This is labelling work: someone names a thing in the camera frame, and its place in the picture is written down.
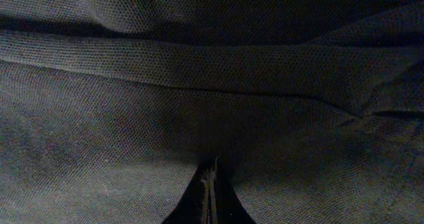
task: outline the cloth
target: cloth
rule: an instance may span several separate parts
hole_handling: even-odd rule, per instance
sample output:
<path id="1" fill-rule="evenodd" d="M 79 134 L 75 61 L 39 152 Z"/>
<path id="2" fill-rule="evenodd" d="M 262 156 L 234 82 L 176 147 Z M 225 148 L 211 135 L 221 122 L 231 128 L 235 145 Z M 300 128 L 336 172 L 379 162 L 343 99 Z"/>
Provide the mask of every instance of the cloth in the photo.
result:
<path id="1" fill-rule="evenodd" d="M 0 222 L 424 221 L 424 0 L 3 0 Z"/>

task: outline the textured fabric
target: textured fabric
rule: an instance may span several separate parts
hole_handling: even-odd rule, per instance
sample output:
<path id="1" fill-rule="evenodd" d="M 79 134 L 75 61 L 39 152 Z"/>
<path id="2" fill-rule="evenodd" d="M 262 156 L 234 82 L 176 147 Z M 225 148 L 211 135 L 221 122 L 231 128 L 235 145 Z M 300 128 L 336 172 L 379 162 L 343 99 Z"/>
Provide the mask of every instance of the textured fabric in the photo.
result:
<path id="1" fill-rule="evenodd" d="M 4 0 L 0 222 L 424 222 L 422 0 Z"/>

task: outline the garment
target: garment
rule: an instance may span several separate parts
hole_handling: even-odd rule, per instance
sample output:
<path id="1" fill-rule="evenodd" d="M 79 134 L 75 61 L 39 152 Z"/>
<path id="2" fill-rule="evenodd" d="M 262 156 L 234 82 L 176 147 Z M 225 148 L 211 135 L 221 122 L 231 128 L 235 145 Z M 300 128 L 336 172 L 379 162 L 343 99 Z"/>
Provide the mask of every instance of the garment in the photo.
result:
<path id="1" fill-rule="evenodd" d="M 0 222 L 424 222 L 424 0 L 3 0 Z"/>

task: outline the dark fabric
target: dark fabric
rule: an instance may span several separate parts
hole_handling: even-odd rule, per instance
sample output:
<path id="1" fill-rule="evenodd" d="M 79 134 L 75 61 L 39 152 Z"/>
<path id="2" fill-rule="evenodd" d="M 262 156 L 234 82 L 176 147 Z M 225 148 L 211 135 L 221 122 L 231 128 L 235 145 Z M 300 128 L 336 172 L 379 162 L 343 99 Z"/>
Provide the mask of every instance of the dark fabric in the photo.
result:
<path id="1" fill-rule="evenodd" d="M 423 0 L 4 0 L 0 222 L 424 221 Z"/>

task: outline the fabric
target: fabric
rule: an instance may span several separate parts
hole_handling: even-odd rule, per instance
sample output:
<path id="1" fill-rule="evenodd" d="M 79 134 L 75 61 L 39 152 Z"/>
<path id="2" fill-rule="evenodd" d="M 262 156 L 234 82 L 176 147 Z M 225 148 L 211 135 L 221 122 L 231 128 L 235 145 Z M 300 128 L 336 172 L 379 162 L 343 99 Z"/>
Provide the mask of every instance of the fabric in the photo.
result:
<path id="1" fill-rule="evenodd" d="M 424 222 L 424 0 L 3 0 L 0 222 Z"/>

